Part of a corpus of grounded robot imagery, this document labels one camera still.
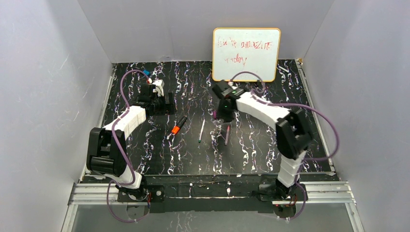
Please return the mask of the black orange highlighter pen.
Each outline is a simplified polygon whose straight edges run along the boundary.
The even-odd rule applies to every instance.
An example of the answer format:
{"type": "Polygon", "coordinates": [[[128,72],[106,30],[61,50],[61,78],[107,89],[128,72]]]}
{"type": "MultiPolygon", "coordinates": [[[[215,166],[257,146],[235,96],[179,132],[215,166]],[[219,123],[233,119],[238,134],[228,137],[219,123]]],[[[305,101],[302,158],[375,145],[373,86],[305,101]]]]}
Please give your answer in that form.
{"type": "Polygon", "coordinates": [[[186,116],[183,116],[183,117],[176,123],[176,125],[173,127],[173,129],[171,130],[171,133],[174,134],[174,135],[177,134],[177,133],[180,131],[180,129],[184,126],[186,120],[187,120],[187,117],[186,117],[186,116]]]}

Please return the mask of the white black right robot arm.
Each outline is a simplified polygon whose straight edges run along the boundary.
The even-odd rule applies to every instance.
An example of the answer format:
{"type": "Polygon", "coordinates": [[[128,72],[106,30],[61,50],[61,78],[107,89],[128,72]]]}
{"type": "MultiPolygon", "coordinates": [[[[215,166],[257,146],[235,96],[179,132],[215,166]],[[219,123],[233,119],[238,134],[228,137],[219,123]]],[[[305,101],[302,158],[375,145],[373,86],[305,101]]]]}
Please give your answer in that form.
{"type": "Polygon", "coordinates": [[[267,194],[282,199],[293,196],[299,184],[301,166],[313,140],[304,111],[274,106],[256,94],[231,86],[226,81],[215,83],[212,91],[219,99],[215,113],[217,119],[231,122],[234,113],[238,111],[251,115],[274,129],[281,161],[279,174],[267,194]]]}

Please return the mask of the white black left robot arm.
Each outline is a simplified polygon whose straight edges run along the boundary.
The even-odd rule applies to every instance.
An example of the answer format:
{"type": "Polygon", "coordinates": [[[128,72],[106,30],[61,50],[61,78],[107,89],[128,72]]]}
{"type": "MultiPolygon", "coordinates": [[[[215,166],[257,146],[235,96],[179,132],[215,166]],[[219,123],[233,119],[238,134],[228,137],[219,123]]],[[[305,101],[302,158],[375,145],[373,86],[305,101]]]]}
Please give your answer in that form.
{"type": "Polygon", "coordinates": [[[165,96],[163,87],[163,80],[141,84],[135,100],[117,119],[90,131],[88,170],[109,177],[124,188],[141,187],[143,176],[132,167],[126,152],[126,139],[149,117],[175,114],[174,96],[171,92],[165,96]]]}

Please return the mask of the pink white pen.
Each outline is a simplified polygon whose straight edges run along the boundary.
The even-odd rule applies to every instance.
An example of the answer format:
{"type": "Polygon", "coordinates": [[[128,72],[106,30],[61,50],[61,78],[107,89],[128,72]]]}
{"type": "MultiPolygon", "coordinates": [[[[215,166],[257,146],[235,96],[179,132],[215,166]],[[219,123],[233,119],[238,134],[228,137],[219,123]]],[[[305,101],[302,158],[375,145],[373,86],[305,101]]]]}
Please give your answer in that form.
{"type": "Polygon", "coordinates": [[[225,140],[224,140],[224,145],[227,146],[228,145],[228,141],[229,141],[229,134],[230,134],[230,125],[227,126],[226,128],[226,133],[225,133],[225,140]]]}

